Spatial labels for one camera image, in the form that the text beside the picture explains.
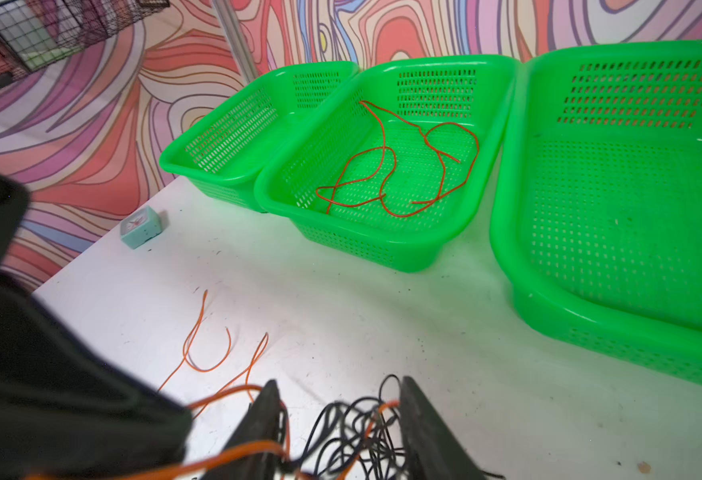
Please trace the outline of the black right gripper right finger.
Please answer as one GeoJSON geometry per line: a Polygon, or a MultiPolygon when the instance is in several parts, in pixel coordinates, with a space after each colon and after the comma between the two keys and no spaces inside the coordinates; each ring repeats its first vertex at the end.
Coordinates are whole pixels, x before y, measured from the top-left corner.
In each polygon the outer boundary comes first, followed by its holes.
{"type": "Polygon", "coordinates": [[[399,416],[410,479],[485,479],[418,383],[401,381],[399,416]]]}

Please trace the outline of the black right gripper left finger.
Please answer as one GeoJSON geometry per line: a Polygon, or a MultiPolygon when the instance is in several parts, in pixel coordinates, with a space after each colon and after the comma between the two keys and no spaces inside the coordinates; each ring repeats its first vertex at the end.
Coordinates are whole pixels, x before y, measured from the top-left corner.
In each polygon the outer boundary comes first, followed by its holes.
{"type": "MultiPolygon", "coordinates": [[[[278,384],[269,380],[237,426],[225,448],[233,448],[254,441],[283,442],[282,406],[278,384]]],[[[272,453],[253,453],[207,471],[208,479],[275,479],[278,459],[272,453]]]]}

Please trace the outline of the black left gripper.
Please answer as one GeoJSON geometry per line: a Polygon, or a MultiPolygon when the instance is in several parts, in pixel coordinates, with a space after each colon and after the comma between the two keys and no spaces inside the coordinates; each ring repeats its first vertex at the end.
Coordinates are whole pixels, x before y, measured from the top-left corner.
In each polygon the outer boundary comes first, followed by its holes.
{"type": "MultiPolygon", "coordinates": [[[[0,263],[30,202],[0,175],[0,263]]],[[[0,479],[86,479],[182,461],[188,409],[94,354],[0,270],[0,479]]]]}

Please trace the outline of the small green alarm clock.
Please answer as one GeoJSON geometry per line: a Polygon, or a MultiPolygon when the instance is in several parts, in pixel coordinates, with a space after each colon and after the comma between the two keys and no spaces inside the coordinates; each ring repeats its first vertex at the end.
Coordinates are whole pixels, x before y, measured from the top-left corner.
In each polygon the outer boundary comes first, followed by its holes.
{"type": "Polygon", "coordinates": [[[136,210],[119,225],[120,238],[131,249],[139,248],[162,231],[161,218],[150,206],[136,210]]]}

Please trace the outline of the left green plastic basket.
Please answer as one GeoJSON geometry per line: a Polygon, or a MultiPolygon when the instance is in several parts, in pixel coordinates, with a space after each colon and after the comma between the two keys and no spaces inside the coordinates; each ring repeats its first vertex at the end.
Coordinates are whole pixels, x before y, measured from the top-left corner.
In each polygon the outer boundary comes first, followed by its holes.
{"type": "Polygon", "coordinates": [[[174,140],[160,166],[206,196],[262,213],[254,185],[283,144],[329,96],[360,72],[350,61],[271,71],[174,140]]]}

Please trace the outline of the green plastic basket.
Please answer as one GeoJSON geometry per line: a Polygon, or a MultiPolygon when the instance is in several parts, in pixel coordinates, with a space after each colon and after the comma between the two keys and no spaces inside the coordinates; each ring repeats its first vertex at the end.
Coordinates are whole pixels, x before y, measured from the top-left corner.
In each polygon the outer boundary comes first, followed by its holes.
{"type": "Polygon", "coordinates": [[[282,146],[256,197],[313,242],[424,270],[479,210],[520,71],[501,55],[365,70],[282,146]]]}
{"type": "Polygon", "coordinates": [[[254,185],[283,144],[329,96],[360,72],[350,61],[271,71],[174,140],[160,166],[206,196],[262,213],[254,185]]]}
{"type": "Polygon", "coordinates": [[[702,40],[525,63],[490,239],[530,327],[702,385],[702,40]]]}

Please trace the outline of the middle green plastic basket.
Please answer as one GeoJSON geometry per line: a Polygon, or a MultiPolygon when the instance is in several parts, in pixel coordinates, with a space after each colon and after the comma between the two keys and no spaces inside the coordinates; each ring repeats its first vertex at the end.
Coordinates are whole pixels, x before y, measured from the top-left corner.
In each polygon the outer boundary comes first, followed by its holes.
{"type": "Polygon", "coordinates": [[[365,70],[282,146],[256,197],[313,242],[424,270],[479,210],[520,71],[501,55],[365,70]]]}

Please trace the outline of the right green plastic basket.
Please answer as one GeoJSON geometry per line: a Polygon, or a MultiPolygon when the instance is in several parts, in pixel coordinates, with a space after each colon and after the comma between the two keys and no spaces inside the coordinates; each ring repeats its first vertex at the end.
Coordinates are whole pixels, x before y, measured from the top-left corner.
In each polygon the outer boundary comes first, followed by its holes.
{"type": "Polygon", "coordinates": [[[702,385],[702,40],[525,63],[490,239],[530,327],[702,385]]]}

